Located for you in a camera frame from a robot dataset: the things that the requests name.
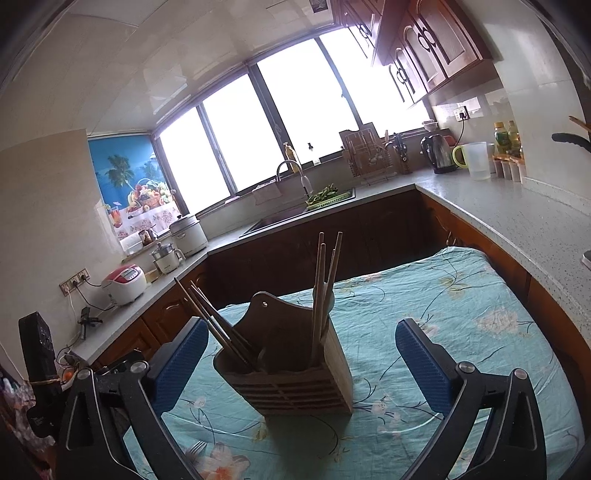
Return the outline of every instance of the cup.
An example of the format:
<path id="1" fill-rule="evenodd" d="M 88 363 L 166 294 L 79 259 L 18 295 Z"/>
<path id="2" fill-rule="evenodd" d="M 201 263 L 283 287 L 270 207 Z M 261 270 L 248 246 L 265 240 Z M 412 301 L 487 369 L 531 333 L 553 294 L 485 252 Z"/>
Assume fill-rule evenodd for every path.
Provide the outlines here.
<path id="1" fill-rule="evenodd" d="M 466 165 L 458 162 L 456 152 L 462 149 Z M 491 168 L 488 163 L 488 144 L 486 142 L 468 143 L 458 145 L 452 151 L 452 159 L 460 168 L 467 168 L 472 180 L 486 180 L 491 177 Z"/>

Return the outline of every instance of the white rice cooker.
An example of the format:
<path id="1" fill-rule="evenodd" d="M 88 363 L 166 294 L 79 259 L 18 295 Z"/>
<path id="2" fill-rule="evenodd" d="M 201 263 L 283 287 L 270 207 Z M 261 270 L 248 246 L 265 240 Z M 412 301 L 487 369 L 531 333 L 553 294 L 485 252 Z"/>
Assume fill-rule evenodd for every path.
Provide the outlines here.
<path id="1" fill-rule="evenodd" d="M 100 286 L 113 303 L 125 305 L 139 297 L 148 284 L 141 268 L 123 265 L 107 275 Z"/>
<path id="2" fill-rule="evenodd" d="M 194 214 L 179 215 L 178 220 L 170 224 L 170 233 L 185 257 L 194 255 L 207 246 L 207 237 Z"/>

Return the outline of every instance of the wall socket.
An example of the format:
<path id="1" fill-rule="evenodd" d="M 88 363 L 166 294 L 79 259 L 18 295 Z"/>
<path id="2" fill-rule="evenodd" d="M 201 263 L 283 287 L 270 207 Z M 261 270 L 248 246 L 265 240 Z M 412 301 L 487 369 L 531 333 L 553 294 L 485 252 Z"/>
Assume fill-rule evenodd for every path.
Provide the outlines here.
<path id="1" fill-rule="evenodd" d="M 461 122 L 462 120 L 469 120 L 470 119 L 470 115 L 468 114 L 468 108 L 466 108 L 465 106 L 461 106 L 460 108 L 456 108 L 453 111 L 453 114 L 456 116 L 456 120 L 458 122 Z"/>
<path id="2" fill-rule="evenodd" d="M 67 297 L 68 293 L 75 289 L 74 282 L 78 283 L 78 285 L 82 283 L 82 276 L 85 276 L 87 280 L 90 278 L 87 269 L 80 270 L 76 275 L 68 278 L 64 283 L 60 283 L 60 289 L 64 294 L 64 297 Z"/>

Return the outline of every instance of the teal tablecloth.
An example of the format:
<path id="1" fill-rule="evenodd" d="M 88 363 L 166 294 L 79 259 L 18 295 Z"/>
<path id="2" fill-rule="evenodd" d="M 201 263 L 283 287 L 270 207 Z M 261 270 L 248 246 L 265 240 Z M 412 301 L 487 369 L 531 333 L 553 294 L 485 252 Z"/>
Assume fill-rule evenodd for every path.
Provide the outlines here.
<path id="1" fill-rule="evenodd" d="M 456 361 L 484 373 L 525 369 L 546 439 L 548 478 L 558 478 L 584 442 L 579 411 L 550 345 L 483 253 L 450 247 L 433 257 L 335 285 L 331 318 L 353 374 L 348 416 L 262 418 L 216 373 L 209 346 L 175 408 L 163 420 L 184 450 L 208 442 L 205 480 L 396 479 L 441 421 L 426 404 L 394 343 L 397 322 L 412 317 Z M 311 306 L 311 291 L 284 300 Z M 221 313 L 232 323 L 247 304 Z M 467 468 L 486 423 L 480 412 L 451 478 Z M 131 431 L 139 472 L 154 478 Z"/>

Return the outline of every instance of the faucet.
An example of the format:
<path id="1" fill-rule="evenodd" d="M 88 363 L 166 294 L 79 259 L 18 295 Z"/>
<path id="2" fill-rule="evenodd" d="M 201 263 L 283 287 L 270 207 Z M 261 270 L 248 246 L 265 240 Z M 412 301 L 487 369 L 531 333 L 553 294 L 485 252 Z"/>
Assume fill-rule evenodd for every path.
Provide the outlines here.
<path id="1" fill-rule="evenodd" d="M 279 165 L 277 165 L 277 172 L 275 173 L 275 181 L 277 183 L 279 183 L 281 181 L 281 179 L 279 178 L 279 169 L 281 168 L 281 166 L 283 164 L 288 164 L 288 163 L 290 163 L 290 164 L 293 163 L 296 166 L 297 171 L 300 172 L 301 185 L 304 187 L 304 191 L 306 193 L 306 196 L 310 197 L 310 195 L 312 195 L 312 193 L 314 193 L 314 189 L 312 188 L 312 184 L 310 183 L 310 179 L 303 174 L 303 172 L 301 170 L 301 165 L 299 165 L 299 163 L 294 160 L 284 160 Z"/>

